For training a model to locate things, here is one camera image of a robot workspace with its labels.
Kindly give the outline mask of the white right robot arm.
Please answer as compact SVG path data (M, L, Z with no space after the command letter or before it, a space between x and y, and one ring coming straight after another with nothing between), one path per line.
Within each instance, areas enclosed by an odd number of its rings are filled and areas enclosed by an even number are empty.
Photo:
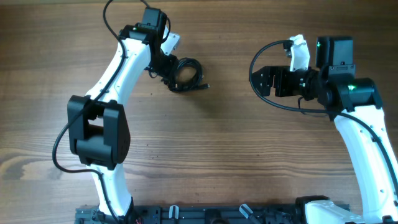
M358 181L363 212L354 214L322 195L299 197L292 220L298 223L396 223L397 159L384 122L381 96L370 78L356 78L353 39L321 36L317 39L316 64L302 35L281 40L288 66L250 68L254 93L269 101L297 96L317 100L320 109L296 107L302 114L327 115L344 140Z

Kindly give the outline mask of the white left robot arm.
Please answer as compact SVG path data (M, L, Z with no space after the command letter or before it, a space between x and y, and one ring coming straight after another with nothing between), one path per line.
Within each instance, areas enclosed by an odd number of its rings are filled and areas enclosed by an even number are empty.
M180 36L170 32L169 21L160 9L146 7L141 22L116 36L117 51L96 85L67 104L70 150L93 174L106 220L126 220L133 209L123 167L131 142L124 105L144 71L171 82Z

